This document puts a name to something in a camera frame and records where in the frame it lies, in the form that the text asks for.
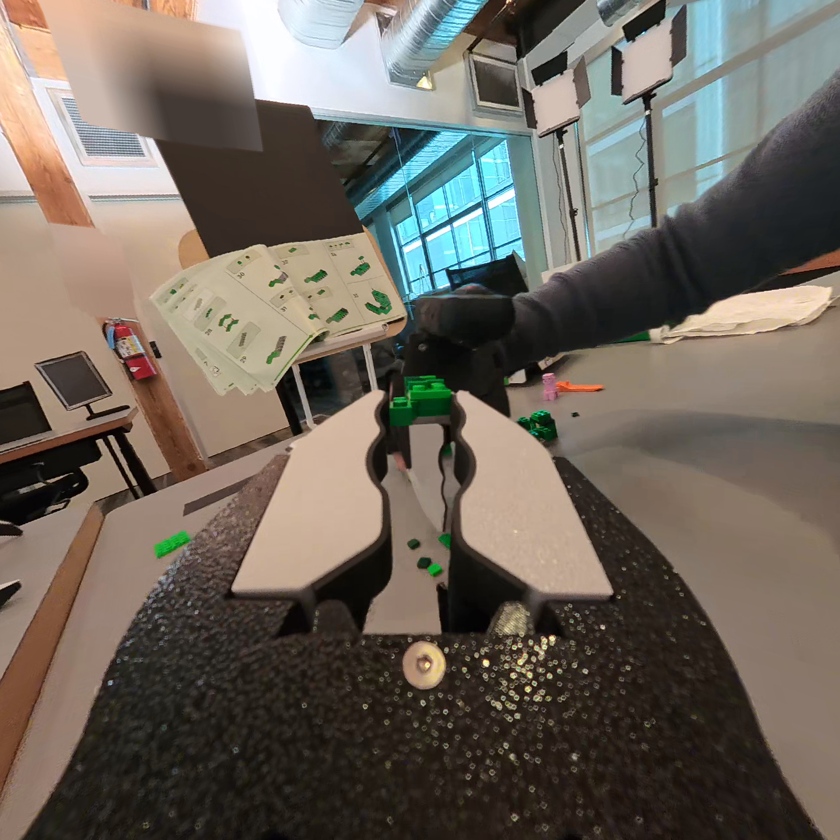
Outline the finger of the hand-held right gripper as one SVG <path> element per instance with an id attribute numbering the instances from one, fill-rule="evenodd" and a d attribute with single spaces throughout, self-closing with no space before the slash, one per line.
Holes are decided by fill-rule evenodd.
<path id="1" fill-rule="evenodd" d="M 450 449 L 444 451 L 440 464 L 435 461 L 420 470 L 408 468 L 399 453 L 392 453 L 392 461 L 397 472 L 410 484 L 427 520 L 437 532 L 447 532 L 452 519 L 450 509 L 455 500 L 454 456 Z"/>

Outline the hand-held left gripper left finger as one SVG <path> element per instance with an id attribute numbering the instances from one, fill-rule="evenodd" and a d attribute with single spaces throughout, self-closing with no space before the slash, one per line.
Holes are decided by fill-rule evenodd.
<path id="1" fill-rule="evenodd" d="M 386 393 L 372 391 L 298 442 L 232 583 L 239 600 L 323 602 L 367 617 L 392 576 Z"/>

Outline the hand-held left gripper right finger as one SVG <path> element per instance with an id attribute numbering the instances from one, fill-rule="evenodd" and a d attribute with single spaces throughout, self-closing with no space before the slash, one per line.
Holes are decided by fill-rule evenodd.
<path id="1" fill-rule="evenodd" d="M 613 586 L 546 448 L 467 391 L 451 404 L 450 619 L 489 621 L 522 604 L 609 602 Z"/>

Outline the green brick assembly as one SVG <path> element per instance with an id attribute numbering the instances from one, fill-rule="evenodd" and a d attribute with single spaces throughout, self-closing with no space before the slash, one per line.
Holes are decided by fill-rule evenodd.
<path id="1" fill-rule="evenodd" d="M 452 398 L 452 391 L 441 378 L 430 374 L 406 376 L 403 379 L 403 394 L 395 395 L 390 401 L 390 426 L 447 424 Z"/>

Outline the person's right forearm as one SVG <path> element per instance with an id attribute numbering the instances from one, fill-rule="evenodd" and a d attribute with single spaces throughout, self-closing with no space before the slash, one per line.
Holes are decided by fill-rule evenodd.
<path id="1" fill-rule="evenodd" d="M 839 72 L 655 228 L 514 298 L 505 372 L 680 323 L 839 247 Z"/>

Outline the wooden side desk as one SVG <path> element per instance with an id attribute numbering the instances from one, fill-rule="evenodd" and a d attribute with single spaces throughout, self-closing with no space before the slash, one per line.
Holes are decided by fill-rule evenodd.
<path id="1" fill-rule="evenodd" d="M 44 453 L 64 450 L 80 442 L 103 442 L 132 496 L 140 499 L 154 494 L 158 489 L 128 438 L 138 414 L 137 407 L 126 407 L 119 412 L 89 417 L 66 432 L 50 432 L 25 438 L 22 442 L 4 444 L 1 452 L 2 477 L 14 470 L 35 470 L 35 458 Z M 33 463 L 24 465 L 25 461 Z"/>

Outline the black mesh chair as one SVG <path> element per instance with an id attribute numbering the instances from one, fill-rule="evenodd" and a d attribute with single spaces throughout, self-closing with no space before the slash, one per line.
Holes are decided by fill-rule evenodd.
<path id="1" fill-rule="evenodd" d="M 445 271 L 452 290 L 478 285 L 510 298 L 529 290 L 526 266 L 516 251 L 477 266 L 447 268 Z"/>

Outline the dark green brick cluster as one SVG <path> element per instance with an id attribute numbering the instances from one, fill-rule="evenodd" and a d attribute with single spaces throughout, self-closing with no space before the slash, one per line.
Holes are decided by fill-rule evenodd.
<path id="1" fill-rule="evenodd" d="M 557 425 L 550 411 L 542 409 L 527 416 L 520 416 L 516 424 L 544 444 L 551 444 L 559 439 Z"/>

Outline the black tape strip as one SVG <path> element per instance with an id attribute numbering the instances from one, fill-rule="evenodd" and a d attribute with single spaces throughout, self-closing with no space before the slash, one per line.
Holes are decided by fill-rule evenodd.
<path id="1" fill-rule="evenodd" d="M 241 480 L 232 485 L 220 488 L 209 494 L 206 494 L 205 496 L 187 502 L 183 507 L 182 516 L 185 518 L 187 516 L 192 515 L 196 511 L 200 511 L 207 507 L 211 507 L 212 505 L 222 500 L 236 495 L 237 493 L 239 493 L 239 491 L 242 489 L 245 483 L 245 480 Z"/>

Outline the white booklet stand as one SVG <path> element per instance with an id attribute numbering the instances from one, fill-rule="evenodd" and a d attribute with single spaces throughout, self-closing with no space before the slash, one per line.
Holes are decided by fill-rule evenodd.
<path id="1" fill-rule="evenodd" d="M 292 362 L 287 373 L 280 376 L 275 385 L 276 394 L 287 420 L 288 428 L 293 437 L 300 436 L 304 429 L 316 428 L 308 392 L 303 382 L 301 367 L 308 362 L 321 358 L 330 358 L 345 351 L 361 348 L 363 351 L 365 369 L 371 389 L 378 389 L 375 365 L 372 355 L 372 345 L 393 336 L 392 327 L 398 327 L 400 322 L 384 323 L 356 329 L 338 337 L 314 342 Z"/>

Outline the green instruction booklet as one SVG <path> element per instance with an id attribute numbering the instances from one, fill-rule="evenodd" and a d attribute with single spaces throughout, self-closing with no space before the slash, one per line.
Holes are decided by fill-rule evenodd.
<path id="1" fill-rule="evenodd" d="M 273 391 L 309 349 L 376 341 L 407 315 L 365 232 L 210 258 L 150 303 L 221 396 Z"/>

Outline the black light stand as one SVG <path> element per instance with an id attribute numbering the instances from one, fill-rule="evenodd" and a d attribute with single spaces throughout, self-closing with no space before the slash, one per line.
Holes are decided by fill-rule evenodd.
<path id="1" fill-rule="evenodd" d="M 653 129 L 653 100 L 655 99 L 655 92 L 646 91 L 643 96 L 644 105 L 644 128 L 645 128 L 645 148 L 647 153 L 647 194 L 648 194 L 648 208 L 650 227 L 656 228 L 658 226 L 658 205 L 657 205 L 657 185 L 658 179 L 655 172 L 655 150 L 654 150 L 654 129 Z"/>
<path id="2" fill-rule="evenodd" d="M 572 243 L 574 249 L 574 260 L 576 262 L 580 262 L 582 260 L 582 252 L 581 252 L 581 241 L 579 237 L 579 231 L 577 227 L 577 216 L 578 216 L 578 208 L 574 205 L 574 198 L 572 194 L 572 187 L 571 187 L 571 179 L 570 179 L 570 172 L 568 166 L 567 155 L 565 151 L 565 135 L 567 134 L 568 129 L 566 127 L 562 127 L 557 129 L 555 132 L 556 140 L 558 143 L 558 152 L 560 158 L 560 171 L 562 174 L 563 179 L 563 189 L 565 194 L 565 204 L 567 214 L 570 219 L 570 231 L 572 235 Z"/>

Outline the red fire extinguisher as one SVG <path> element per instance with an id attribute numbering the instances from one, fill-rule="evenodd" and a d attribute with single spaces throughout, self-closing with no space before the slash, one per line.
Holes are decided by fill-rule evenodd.
<path id="1" fill-rule="evenodd" d="M 110 350 L 115 353 L 132 382 L 155 378 L 158 371 L 131 319 L 109 318 L 102 324 L 102 334 Z"/>

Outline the black board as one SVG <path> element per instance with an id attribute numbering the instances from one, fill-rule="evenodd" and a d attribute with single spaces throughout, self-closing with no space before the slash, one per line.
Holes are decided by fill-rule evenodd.
<path id="1" fill-rule="evenodd" d="M 363 233 L 306 106 L 256 101 L 261 151 L 158 140 L 209 258 Z"/>

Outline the small monitor on stand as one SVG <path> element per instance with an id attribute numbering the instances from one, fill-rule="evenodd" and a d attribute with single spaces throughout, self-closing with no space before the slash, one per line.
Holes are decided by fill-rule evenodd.
<path id="1" fill-rule="evenodd" d="M 84 407 L 89 422 L 130 410 L 128 405 L 112 406 L 101 411 L 91 408 L 93 403 L 110 398 L 113 393 L 85 351 L 36 362 L 35 368 L 63 407 L 67 411 Z"/>

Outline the black office chair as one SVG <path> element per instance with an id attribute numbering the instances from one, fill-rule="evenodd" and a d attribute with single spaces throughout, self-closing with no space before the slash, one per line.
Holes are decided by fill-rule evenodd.
<path id="1" fill-rule="evenodd" d="M 22 526 L 66 508 L 89 487 L 78 456 L 42 453 L 1 467 L 1 520 Z"/>

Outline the studio light panel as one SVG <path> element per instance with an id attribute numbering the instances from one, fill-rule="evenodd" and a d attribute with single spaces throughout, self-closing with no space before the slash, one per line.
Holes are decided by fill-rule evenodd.
<path id="1" fill-rule="evenodd" d="M 570 64 L 566 49 L 530 70 L 532 89 L 524 91 L 528 126 L 543 138 L 579 121 L 592 94 L 585 58 Z"/>
<path id="2" fill-rule="evenodd" d="M 625 47 L 612 48 L 613 96 L 623 104 L 667 82 L 687 54 L 687 6 L 667 17 L 666 1 L 656 2 L 623 26 Z"/>

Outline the white crumpled cloth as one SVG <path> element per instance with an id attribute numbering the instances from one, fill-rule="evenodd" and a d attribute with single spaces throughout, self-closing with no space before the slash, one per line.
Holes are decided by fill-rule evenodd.
<path id="1" fill-rule="evenodd" d="M 719 301 L 675 327 L 652 329 L 652 343 L 769 333 L 820 318 L 838 295 L 831 287 L 799 286 L 750 292 Z"/>

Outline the black monitor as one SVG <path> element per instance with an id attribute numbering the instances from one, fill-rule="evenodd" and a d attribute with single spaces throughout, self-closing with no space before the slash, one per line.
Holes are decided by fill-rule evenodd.
<path id="1" fill-rule="evenodd" d="M 30 381 L 1 390 L 1 452 L 26 446 L 53 433 Z"/>

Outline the white black-edged object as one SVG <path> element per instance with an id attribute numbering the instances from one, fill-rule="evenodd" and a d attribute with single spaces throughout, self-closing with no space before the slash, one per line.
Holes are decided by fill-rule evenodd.
<path id="1" fill-rule="evenodd" d="M 23 530 L 17 524 L 1 520 L 1 608 L 21 590 L 22 583 L 12 575 L 16 569 L 16 548 Z"/>

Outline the dark wall vent grille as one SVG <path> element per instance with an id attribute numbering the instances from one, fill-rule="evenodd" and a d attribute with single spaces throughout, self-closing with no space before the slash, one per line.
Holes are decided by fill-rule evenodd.
<path id="1" fill-rule="evenodd" d="M 523 113 L 522 90 L 515 62 L 465 53 L 465 68 L 474 109 L 481 112 Z"/>

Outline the wide silver air duct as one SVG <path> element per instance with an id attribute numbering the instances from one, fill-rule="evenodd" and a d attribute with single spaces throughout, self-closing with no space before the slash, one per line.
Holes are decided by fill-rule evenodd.
<path id="1" fill-rule="evenodd" d="M 363 1 L 278 1 L 280 20 L 289 34 L 305 46 L 341 47 Z"/>
<path id="2" fill-rule="evenodd" d="M 405 1 L 381 31 L 381 54 L 391 84 L 416 88 L 487 1 Z"/>

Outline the white wall vent grille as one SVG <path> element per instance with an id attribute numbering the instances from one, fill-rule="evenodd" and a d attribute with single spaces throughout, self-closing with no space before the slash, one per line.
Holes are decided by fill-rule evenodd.
<path id="1" fill-rule="evenodd" d="M 47 87 L 46 92 L 81 165 L 120 168 L 156 166 L 145 139 L 135 133 L 102 128 L 84 120 L 77 101 L 67 89 Z"/>

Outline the wooden post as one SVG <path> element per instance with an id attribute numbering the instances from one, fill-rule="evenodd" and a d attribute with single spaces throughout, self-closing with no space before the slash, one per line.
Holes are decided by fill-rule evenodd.
<path id="1" fill-rule="evenodd" d="M 29 61 L 1 3 L 2 132 L 45 219 L 58 231 L 92 230 L 90 203 L 77 188 L 37 100 Z M 150 428 L 172 477 L 187 480 L 209 470 L 164 374 L 136 381 L 124 371 L 133 398 Z"/>

